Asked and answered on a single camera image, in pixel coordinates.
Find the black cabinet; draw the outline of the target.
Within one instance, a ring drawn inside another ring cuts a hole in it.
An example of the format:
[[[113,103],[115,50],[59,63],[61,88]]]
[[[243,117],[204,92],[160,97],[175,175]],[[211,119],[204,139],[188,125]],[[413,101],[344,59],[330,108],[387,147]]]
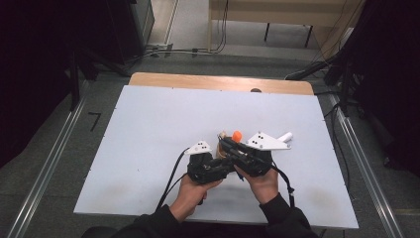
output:
[[[107,0],[118,46],[118,62],[142,56],[155,23],[151,0]]]

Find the wooden table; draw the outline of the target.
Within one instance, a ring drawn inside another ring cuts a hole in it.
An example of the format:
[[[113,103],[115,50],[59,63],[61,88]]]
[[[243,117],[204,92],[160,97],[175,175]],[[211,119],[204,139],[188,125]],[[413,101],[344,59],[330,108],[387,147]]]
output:
[[[309,82],[237,76],[136,72],[130,85],[313,95]]]

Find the aluminium floor rail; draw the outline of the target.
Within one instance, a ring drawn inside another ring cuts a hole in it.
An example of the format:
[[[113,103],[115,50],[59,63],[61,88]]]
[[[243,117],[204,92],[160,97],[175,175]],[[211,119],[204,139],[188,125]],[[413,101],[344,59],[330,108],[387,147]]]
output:
[[[77,120],[85,105],[87,94],[90,90],[90,83],[85,80],[80,89],[80,100],[74,109],[68,113],[63,126],[61,127],[57,138],[54,141],[52,149],[39,172],[29,194],[25,197],[24,202],[19,210],[6,238],[24,238],[24,235],[31,223],[31,220],[37,211],[42,197],[48,187],[53,176],[54,170],[60,160],[65,149],[69,137],[77,123]]]
[[[351,119],[346,117],[342,111],[338,112],[338,118],[387,237],[405,238],[385,193],[370,166],[368,156],[355,132]]]

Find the light wooden desk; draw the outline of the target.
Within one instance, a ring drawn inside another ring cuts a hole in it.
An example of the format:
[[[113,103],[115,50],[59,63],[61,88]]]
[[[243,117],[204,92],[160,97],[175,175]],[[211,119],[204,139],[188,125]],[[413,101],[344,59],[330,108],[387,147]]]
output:
[[[338,51],[338,43],[359,20],[367,0],[206,0],[208,6],[207,49],[211,46],[212,21],[312,26],[312,34],[324,60]]]

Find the person's right hand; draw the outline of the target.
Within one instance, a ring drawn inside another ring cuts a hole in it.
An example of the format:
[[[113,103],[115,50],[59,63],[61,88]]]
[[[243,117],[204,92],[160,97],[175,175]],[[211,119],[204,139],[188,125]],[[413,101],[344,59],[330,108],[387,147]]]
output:
[[[251,191],[260,204],[266,204],[278,195],[278,173],[270,169],[264,176],[251,177],[239,167],[235,167],[249,183]]]

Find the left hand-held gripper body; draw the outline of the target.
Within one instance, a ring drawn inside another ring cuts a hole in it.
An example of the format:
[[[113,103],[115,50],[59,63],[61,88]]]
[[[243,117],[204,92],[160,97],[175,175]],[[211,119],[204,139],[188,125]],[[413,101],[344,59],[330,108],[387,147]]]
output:
[[[212,149],[205,141],[199,141],[186,151],[189,156],[187,174],[195,182],[206,184],[222,178],[221,160],[214,159]]]

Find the dark curtain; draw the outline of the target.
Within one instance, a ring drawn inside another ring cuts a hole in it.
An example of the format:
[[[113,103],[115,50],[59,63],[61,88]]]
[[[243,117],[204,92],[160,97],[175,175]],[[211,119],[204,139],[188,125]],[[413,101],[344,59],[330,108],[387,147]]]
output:
[[[420,0],[367,0],[325,82],[347,73],[389,163],[420,178]]]
[[[20,155],[73,87],[76,28],[94,0],[0,0],[0,168]]]

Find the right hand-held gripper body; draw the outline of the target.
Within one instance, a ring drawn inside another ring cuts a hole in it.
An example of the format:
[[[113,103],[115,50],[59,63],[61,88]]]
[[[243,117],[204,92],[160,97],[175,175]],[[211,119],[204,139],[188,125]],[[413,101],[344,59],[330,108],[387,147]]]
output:
[[[255,133],[245,143],[247,151],[241,152],[237,166],[251,177],[265,175],[271,168],[273,150],[290,150],[291,146],[264,132]]]

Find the black metal stand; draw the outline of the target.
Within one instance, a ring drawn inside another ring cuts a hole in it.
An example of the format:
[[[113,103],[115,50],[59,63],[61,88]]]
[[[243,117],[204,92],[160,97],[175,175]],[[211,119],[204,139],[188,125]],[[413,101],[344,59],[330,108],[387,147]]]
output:
[[[69,74],[70,74],[70,110],[74,111],[80,100],[78,65],[76,61],[76,51],[72,50],[69,54]]]

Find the person's left hand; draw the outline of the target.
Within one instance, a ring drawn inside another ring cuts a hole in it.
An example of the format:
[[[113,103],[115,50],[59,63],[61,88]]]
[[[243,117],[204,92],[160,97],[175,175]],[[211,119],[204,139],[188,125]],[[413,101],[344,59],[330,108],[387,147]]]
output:
[[[173,217],[178,222],[183,222],[188,216],[194,213],[196,206],[207,196],[207,191],[218,186],[220,180],[206,184],[199,184],[189,176],[185,176],[180,183],[175,201],[169,207]]]

